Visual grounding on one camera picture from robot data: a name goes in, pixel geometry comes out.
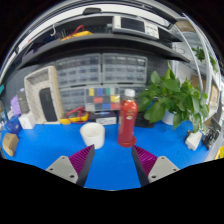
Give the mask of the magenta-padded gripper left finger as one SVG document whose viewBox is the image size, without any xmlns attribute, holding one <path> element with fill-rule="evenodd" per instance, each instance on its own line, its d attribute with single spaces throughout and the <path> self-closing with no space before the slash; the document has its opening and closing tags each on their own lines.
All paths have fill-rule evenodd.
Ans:
<svg viewBox="0 0 224 224">
<path fill-rule="evenodd" d="M 83 187 L 94 155 L 95 147 L 93 145 L 87 146 L 69 157 L 60 156 L 47 168 L 47 171 Z"/>
</svg>

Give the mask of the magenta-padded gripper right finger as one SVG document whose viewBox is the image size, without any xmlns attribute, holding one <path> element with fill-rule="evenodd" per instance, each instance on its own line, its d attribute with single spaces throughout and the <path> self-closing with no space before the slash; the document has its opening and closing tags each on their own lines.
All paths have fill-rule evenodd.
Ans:
<svg viewBox="0 0 224 224">
<path fill-rule="evenodd" d="M 139 146 L 133 145 L 131 154 L 141 186 L 146 186 L 179 170 L 166 156 L 156 157 Z"/>
</svg>

